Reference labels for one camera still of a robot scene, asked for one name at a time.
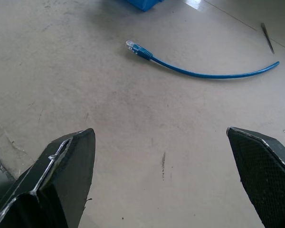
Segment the blue plastic box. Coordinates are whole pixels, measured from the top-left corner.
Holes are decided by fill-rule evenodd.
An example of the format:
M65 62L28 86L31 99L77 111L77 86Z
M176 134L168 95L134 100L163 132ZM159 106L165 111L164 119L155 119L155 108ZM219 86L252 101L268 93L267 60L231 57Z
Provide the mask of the blue plastic box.
M134 5L138 9L146 12L156 4L163 2L164 0L127 0L130 4Z

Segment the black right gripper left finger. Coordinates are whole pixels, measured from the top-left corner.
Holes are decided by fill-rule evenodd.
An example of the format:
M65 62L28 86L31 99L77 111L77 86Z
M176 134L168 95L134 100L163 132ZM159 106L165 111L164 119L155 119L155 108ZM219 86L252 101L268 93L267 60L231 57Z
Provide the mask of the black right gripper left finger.
M0 162L0 228L78 228L94 162L91 128L53 140L18 178Z

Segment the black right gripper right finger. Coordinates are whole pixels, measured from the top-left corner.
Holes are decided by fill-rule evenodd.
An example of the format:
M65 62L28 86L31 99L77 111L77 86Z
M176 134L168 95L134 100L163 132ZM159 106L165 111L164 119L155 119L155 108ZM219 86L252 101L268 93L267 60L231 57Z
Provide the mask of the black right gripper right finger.
M229 127L240 181L265 228L285 228L285 147L275 138Z

